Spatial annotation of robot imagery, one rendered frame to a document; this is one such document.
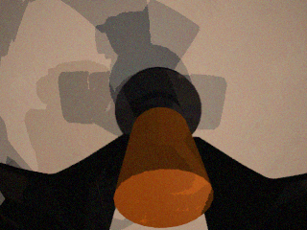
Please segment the orange knob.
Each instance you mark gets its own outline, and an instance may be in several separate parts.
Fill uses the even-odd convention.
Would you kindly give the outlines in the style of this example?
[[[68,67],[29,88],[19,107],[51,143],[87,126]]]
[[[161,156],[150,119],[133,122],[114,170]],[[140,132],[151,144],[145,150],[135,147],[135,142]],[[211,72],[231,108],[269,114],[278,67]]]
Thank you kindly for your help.
[[[135,119],[122,164],[115,207],[139,225],[185,225],[214,200],[191,130],[170,108],[150,108]]]

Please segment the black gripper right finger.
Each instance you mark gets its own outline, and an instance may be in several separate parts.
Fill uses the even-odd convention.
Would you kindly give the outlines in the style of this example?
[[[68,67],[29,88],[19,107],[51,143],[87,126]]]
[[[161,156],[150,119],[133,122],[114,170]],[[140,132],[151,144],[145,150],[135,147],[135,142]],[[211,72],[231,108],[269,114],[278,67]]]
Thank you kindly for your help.
[[[208,230],[260,230],[281,204],[307,196],[307,173],[265,177],[200,137],[193,139],[214,189],[204,212]]]

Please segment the black round pedestal with silver shaft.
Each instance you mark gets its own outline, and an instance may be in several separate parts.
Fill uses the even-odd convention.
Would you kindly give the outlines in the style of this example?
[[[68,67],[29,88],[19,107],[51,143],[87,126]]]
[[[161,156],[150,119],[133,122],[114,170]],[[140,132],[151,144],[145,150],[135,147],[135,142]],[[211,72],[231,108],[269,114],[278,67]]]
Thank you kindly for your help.
[[[157,107],[170,108],[183,116],[191,134],[201,121],[202,103],[195,85],[174,69],[154,66],[141,70],[120,88],[115,101],[116,124],[131,135],[135,119]]]

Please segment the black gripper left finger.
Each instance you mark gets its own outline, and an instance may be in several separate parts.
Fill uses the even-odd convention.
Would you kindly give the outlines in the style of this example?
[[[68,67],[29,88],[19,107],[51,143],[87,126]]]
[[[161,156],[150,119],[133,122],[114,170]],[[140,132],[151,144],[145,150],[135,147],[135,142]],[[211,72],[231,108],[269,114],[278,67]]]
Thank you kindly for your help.
[[[4,198],[60,219],[66,230],[110,230],[115,188],[130,135],[123,133],[57,173],[32,172],[0,162]]]

